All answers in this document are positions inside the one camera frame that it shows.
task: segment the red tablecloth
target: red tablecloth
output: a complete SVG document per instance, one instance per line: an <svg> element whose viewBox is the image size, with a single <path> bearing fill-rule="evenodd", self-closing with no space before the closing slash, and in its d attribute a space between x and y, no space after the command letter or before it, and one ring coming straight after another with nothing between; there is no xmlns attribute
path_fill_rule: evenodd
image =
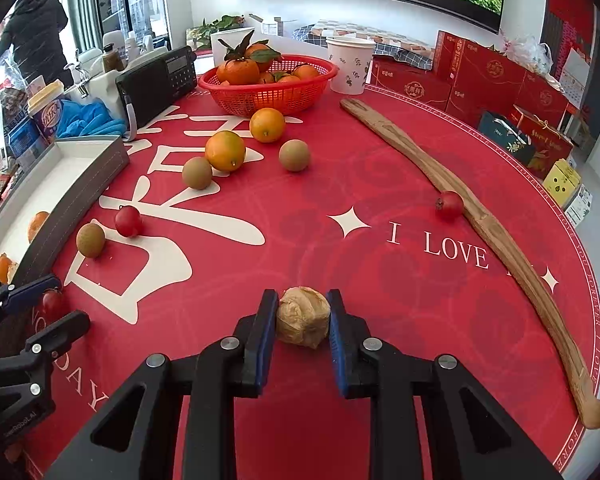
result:
<svg viewBox="0 0 600 480"><path fill-rule="evenodd" d="M339 288L348 311L404 353L456 355L564 468L583 428L532 305L465 219L436 217L434 187L341 110L341 97L327 91L288 119L284 139L303 139L312 150L307 171L287 173L280 144L246 138L250 162L200 196L185 190L182 164L218 129L248 137L248 122L225 117L195 92L138 135L130 164L83 221L107 228L104 253L83 261L71 237L54 266L68 301L93 325L56 362L58 409L27 437L38 470L147 355L200 352L255 312L264 288L281 294L296 285ZM553 200L459 121L379 89L361 99L464 180L509 230L552 289L597 389L598 291ZM144 215L133 240L113 231L126 203ZM277 342L263 396L237 400L235 423L242 480L367 478L369 403L338 396L327 343L312 351Z"/></svg>

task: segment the yellow box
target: yellow box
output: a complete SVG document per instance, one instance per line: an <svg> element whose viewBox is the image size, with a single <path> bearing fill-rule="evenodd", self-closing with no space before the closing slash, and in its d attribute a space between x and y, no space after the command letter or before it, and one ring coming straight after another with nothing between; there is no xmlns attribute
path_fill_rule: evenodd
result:
<svg viewBox="0 0 600 480"><path fill-rule="evenodd" d="M563 158L556 161L542 183L560 207L564 206L580 185L580 175Z"/></svg>

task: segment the black radio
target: black radio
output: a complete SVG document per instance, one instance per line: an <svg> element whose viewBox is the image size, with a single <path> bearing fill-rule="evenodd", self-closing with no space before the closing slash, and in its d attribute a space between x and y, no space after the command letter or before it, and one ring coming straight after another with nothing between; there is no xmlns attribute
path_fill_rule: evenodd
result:
<svg viewBox="0 0 600 480"><path fill-rule="evenodd" d="M131 103L138 128L145 126L197 85L196 53L183 46L123 72L116 86L123 103Z"/></svg>

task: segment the metal screw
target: metal screw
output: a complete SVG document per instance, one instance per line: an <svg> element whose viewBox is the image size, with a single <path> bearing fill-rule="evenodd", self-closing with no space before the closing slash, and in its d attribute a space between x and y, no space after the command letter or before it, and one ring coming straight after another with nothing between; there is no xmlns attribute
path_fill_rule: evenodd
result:
<svg viewBox="0 0 600 480"><path fill-rule="evenodd" d="M458 366L458 361L452 355L445 354L438 358L438 364L445 370L453 370Z"/></svg>
<svg viewBox="0 0 600 480"><path fill-rule="evenodd" d="M382 341L380 341L377 337L367 337L363 342L362 346L367 350L375 352L382 348Z"/></svg>
<svg viewBox="0 0 600 480"><path fill-rule="evenodd" d="M165 359L164 355L162 355L162 354L151 354L146 359L146 365L149 368L157 368L157 367L162 366L165 361L166 361L166 359Z"/></svg>
<svg viewBox="0 0 600 480"><path fill-rule="evenodd" d="M234 348L238 348L238 346L240 346L240 340L237 337L225 337L220 342L220 346L224 350L233 350Z"/></svg>

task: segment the red plastic basket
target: red plastic basket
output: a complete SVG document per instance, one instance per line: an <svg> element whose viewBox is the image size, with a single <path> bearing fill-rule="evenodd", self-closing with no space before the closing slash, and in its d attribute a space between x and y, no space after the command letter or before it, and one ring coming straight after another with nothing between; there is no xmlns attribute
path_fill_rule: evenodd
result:
<svg viewBox="0 0 600 480"><path fill-rule="evenodd" d="M261 108L275 108L289 115L313 105L324 92L329 79L334 78L338 73L338 67L329 61L295 54L285 54L281 60L274 61L269 71L291 72L302 64L315 67L320 75L299 83L220 86L216 77L218 71L216 67L204 73L198 84L200 88L209 90L211 97L229 114L251 117Z"/></svg>

